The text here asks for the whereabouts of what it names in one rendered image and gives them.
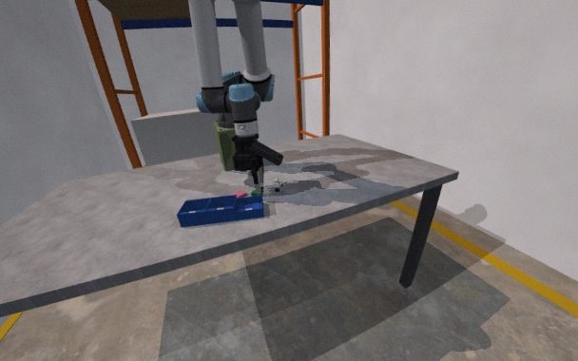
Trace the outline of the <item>pink square pad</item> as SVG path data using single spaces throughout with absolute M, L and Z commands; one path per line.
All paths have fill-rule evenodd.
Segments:
M 231 194 L 231 195 L 237 195 L 237 199 L 238 199 L 238 198 L 242 198 L 242 197 L 246 196 L 247 194 L 240 190 L 240 191 L 238 191 L 234 194 Z M 229 195 L 229 196 L 231 196 L 231 195 Z

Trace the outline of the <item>blue rack of bins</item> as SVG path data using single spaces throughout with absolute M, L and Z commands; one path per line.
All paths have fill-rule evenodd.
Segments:
M 177 217 L 181 227 L 264 218 L 262 195 L 238 199 L 237 195 L 231 195 L 186 200 Z

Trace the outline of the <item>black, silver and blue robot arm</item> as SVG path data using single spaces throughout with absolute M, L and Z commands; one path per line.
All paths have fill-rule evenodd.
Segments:
M 275 82 L 275 75 L 266 66 L 260 0 L 232 0 L 246 67 L 243 74 L 222 74 L 215 1 L 188 0 L 202 86 L 196 104 L 202 113 L 219 113 L 220 127 L 235 128 L 239 137 L 255 136 L 259 133 L 257 110 L 260 102 L 273 100 Z M 283 155 L 256 140 L 249 150 L 275 165 L 283 159 Z

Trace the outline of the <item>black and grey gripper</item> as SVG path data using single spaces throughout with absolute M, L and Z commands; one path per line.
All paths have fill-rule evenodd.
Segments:
M 258 138 L 259 133 L 250 137 L 239 137 L 235 135 L 231 139 L 236 147 L 236 153 L 233 156 L 235 171 L 246 172 L 247 170 L 251 170 L 248 173 L 248 179 L 244 180 L 243 183 L 247 186 L 255 187 L 258 196 L 260 196 L 261 190 L 263 189 L 263 161 L 261 156 L 249 150 L 250 144 Z

